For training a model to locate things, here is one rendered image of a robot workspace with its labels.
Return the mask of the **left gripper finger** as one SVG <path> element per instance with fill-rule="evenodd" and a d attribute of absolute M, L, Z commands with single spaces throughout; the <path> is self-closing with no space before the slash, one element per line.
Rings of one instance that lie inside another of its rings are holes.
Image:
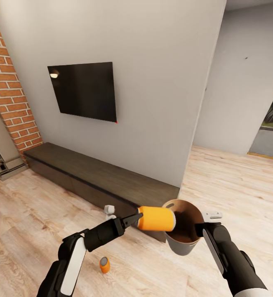
<path fill-rule="evenodd" d="M 127 227 L 129 227 L 131 224 L 133 224 L 134 222 L 136 222 L 138 219 L 140 219 L 143 216 L 143 213 L 138 213 L 138 214 L 134 214 L 128 217 L 125 217 L 123 219 L 121 219 L 121 224 L 122 224 L 122 229 L 123 232 L 125 232 L 125 229 Z"/>

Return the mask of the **trash can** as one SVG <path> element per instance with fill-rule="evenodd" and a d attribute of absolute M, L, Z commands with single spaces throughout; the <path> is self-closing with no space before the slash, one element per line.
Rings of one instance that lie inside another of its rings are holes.
<path fill-rule="evenodd" d="M 174 203 L 170 209 L 176 219 L 173 231 L 164 231 L 170 248 L 180 256 L 188 255 L 196 246 L 201 237 L 197 237 L 195 225 L 203 223 L 201 211 L 192 203 L 183 199 L 174 199 L 166 202 L 161 208 Z"/>

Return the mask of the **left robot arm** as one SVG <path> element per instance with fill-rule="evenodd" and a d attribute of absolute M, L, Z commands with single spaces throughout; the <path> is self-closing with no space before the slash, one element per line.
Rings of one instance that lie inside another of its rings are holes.
<path fill-rule="evenodd" d="M 58 261 L 53 262 L 41 283 L 37 297 L 72 297 L 82 262 L 89 252 L 124 235 L 125 229 L 143 216 L 134 214 L 121 219 L 113 215 L 115 207 L 104 207 L 105 221 L 93 229 L 85 229 L 65 237 L 58 250 Z M 112 214 L 108 216 L 108 214 Z M 85 234 L 83 237 L 82 234 Z"/>

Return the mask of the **can of soda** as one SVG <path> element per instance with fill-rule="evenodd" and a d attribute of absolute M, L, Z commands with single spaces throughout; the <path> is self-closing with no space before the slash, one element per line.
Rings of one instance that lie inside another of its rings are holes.
<path fill-rule="evenodd" d="M 102 273 L 108 273 L 109 272 L 110 262 L 109 262 L 108 257 L 102 257 L 101 260 L 100 260 L 99 265 L 100 265 Z"/>
<path fill-rule="evenodd" d="M 148 231 L 173 231 L 176 219 L 170 208 L 161 207 L 140 207 L 136 214 L 143 213 L 143 216 L 136 221 L 136 227 Z"/>

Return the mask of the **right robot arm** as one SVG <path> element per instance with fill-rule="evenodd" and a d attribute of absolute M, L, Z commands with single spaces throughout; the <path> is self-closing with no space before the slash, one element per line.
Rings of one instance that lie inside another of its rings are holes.
<path fill-rule="evenodd" d="M 272 297 L 257 276 L 249 256 L 232 242 L 221 222 L 210 219 L 223 218 L 219 211 L 201 212 L 203 223 L 194 224 L 197 237 L 204 238 L 223 278 L 228 281 L 233 297 Z"/>

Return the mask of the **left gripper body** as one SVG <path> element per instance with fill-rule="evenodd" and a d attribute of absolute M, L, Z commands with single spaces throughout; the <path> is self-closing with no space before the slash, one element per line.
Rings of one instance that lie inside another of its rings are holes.
<path fill-rule="evenodd" d="M 121 218 L 109 219 L 96 227 L 98 240 L 101 246 L 124 235 Z"/>

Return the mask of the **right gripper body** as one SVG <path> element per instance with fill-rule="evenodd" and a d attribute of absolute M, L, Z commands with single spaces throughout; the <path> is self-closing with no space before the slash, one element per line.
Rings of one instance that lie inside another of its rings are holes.
<path fill-rule="evenodd" d="M 196 230 L 196 235 L 197 237 L 203 237 L 203 229 L 207 225 L 207 223 L 199 223 L 199 224 L 194 224 L 195 225 L 195 230 Z"/>

